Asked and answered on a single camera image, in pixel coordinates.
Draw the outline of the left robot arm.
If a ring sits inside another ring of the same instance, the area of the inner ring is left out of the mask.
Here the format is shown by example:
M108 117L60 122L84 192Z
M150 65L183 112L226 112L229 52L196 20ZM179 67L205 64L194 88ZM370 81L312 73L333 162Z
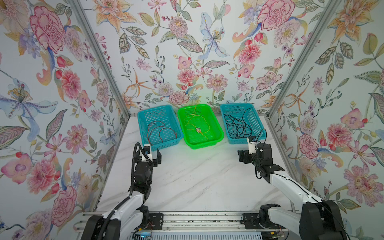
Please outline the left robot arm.
M162 163L162 155L152 156L151 146L137 143L132 161L129 195L112 210L92 215L83 230L82 240L127 240L146 228L149 209L144 205L151 193L154 168Z

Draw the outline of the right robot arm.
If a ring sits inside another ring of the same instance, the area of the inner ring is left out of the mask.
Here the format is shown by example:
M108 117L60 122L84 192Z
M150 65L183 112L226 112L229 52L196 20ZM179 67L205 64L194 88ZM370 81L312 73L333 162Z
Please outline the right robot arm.
M243 215L246 228L258 226L263 229L283 227L300 236L302 240L348 240L350 237L342 223L337 203L312 194L290 176L283 175L284 169L274 164L272 147L258 142L248 143L247 150L238 151L239 161L252 164L258 179L265 180L280 190L300 213L288 211L278 204L260 207L254 217Z

